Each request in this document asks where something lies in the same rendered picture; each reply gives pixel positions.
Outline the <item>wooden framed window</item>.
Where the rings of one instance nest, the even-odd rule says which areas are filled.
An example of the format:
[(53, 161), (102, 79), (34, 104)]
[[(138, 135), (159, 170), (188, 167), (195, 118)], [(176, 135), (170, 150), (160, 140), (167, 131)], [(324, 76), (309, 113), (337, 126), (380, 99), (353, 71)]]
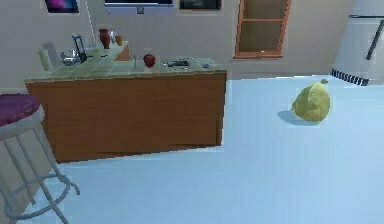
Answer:
[(235, 59), (278, 59), (291, 0), (240, 0)]

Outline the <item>white framed television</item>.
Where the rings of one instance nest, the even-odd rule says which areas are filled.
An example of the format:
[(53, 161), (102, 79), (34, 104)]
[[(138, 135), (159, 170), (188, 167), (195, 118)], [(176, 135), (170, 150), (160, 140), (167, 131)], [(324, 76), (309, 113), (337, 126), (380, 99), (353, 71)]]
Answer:
[(109, 14), (161, 15), (171, 13), (174, 0), (104, 0)]

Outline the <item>dark framed picture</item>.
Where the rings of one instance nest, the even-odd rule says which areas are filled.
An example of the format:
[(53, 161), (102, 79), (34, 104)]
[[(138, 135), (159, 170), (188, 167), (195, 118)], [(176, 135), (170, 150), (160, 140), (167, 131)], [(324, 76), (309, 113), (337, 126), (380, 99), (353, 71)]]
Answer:
[(180, 0), (182, 10), (220, 10), (222, 0)]

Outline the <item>purple framed picture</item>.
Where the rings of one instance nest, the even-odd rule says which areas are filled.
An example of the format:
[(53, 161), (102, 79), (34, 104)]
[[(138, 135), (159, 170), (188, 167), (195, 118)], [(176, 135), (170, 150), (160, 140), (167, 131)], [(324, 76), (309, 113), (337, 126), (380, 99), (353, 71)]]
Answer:
[(45, 0), (49, 13), (78, 13), (76, 0)]

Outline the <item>red apple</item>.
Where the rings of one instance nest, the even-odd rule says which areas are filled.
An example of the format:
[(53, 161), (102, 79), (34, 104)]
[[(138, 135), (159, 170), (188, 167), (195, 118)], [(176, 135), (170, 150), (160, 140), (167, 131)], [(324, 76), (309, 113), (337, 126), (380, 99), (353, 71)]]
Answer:
[(156, 63), (156, 58), (152, 54), (146, 54), (143, 57), (143, 61), (144, 61), (144, 64), (145, 64), (146, 67), (152, 68), (155, 65), (155, 63)]

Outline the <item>dark red vase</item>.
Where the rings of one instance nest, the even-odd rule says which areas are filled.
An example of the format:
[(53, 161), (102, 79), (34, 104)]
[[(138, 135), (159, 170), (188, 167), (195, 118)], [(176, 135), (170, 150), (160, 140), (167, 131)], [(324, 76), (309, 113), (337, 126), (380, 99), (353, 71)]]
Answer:
[(100, 41), (105, 49), (110, 48), (110, 35), (109, 31), (107, 29), (100, 29), (99, 30), (99, 38)]

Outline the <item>maroon seat metal stool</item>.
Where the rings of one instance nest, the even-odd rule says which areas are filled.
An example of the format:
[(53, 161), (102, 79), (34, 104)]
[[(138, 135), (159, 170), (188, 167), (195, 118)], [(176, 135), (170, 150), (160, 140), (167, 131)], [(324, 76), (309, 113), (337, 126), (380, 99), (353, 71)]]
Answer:
[[(4, 200), (4, 213), (9, 219), (9, 224), (16, 224), (20, 220), (30, 220), (35, 217), (41, 216), (50, 210), (53, 210), (63, 224), (70, 224), (62, 211), (59, 209), (59, 204), (67, 197), (71, 188), (73, 188), (77, 195), (80, 194), (80, 189), (77, 184), (73, 183), (66, 175), (62, 174), (58, 167), (56, 159), (53, 155), (51, 146), (46, 137), (45, 131), (42, 127), (42, 122), (45, 117), (45, 112), (41, 103), (29, 94), (13, 93), (13, 94), (0, 94), (0, 143), (4, 145), (8, 156), (14, 167), (16, 168), (17, 175), (21, 178), (22, 183), (15, 189), (7, 189), (8, 183), (0, 173), (0, 195)], [(33, 132), (40, 148), (45, 154), (48, 164), (54, 171), (53, 174), (43, 175), (39, 170), (37, 163), (33, 161), (31, 150), (23, 140), (24, 133)], [(19, 158), (16, 156), (11, 147), (11, 139), (14, 138), (15, 142), (21, 149), (22, 155), (26, 159), (27, 164), (31, 168), (33, 177), (28, 177), (24, 172)], [(47, 185), (46, 179), (57, 178), (64, 186), (61, 195), (56, 199), (53, 198)], [(31, 191), (31, 186), (38, 184), (46, 197), (48, 204), (32, 213), (19, 213), (13, 201), (16, 196), (23, 190), (32, 204), (35, 204), (34, 194)]]

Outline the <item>wooden kitchen counter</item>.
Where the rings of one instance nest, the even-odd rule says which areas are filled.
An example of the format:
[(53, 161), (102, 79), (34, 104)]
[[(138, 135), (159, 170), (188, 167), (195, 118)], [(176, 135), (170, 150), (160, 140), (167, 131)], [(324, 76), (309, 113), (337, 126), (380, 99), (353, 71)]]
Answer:
[(128, 47), (113, 47), (25, 86), (43, 106), (60, 163), (218, 146), (227, 72), (209, 58), (188, 61), (169, 68), (157, 59), (146, 68), (137, 58), (134, 69)]

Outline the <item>yellow garbage bag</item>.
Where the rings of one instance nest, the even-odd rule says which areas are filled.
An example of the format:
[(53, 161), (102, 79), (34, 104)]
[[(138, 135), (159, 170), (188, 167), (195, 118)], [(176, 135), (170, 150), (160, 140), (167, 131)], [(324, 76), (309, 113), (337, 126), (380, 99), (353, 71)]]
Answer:
[(291, 105), (293, 114), (305, 121), (323, 121), (327, 117), (331, 105), (327, 84), (328, 81), (322, 79), (320, 82), (311, 83), (303, 88)]

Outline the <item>silver kettle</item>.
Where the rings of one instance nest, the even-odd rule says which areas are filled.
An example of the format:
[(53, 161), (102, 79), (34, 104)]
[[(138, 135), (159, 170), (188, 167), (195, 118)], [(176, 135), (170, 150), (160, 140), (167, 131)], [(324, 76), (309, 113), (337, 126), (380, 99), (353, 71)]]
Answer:
[(80, 62), (80, 57), (74, 49), (70, 50), (68, 53), (62, 52), (61, 59), (66, 66), (72, 66)]

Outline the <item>black coffee machine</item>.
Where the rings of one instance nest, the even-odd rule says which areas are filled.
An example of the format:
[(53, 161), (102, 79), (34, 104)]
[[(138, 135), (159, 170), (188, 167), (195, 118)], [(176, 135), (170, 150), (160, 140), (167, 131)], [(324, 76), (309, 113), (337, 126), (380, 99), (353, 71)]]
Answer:
[(84, 63), (87, 60), (87, 55), (83, 45), (82, 37), (79, 34), (75, 34), (72, 36), (72, 38), (76, 47), (77, 55), (80, 58), (80, 62)]

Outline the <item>black stove burner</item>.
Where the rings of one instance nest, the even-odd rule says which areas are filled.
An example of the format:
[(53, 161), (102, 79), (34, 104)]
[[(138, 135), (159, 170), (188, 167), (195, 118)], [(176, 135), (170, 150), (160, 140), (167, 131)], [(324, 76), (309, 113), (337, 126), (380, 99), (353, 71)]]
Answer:
[(164, 63), (164, 66), (173, 68), (173, 67), (189, 67), (190, 63), (187, 60), (167, 60)]

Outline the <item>white fridge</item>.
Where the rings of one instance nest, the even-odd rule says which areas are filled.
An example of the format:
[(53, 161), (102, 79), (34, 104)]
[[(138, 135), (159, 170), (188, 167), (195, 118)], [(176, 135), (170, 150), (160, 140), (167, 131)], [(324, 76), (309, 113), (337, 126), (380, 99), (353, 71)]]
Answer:
[(384, 85), (384, 29), (371, 60), (366, 60), (381, 20), (384, 20), (384, 0), (354, 0), (330, 72), (332, 76), (360, 86)]

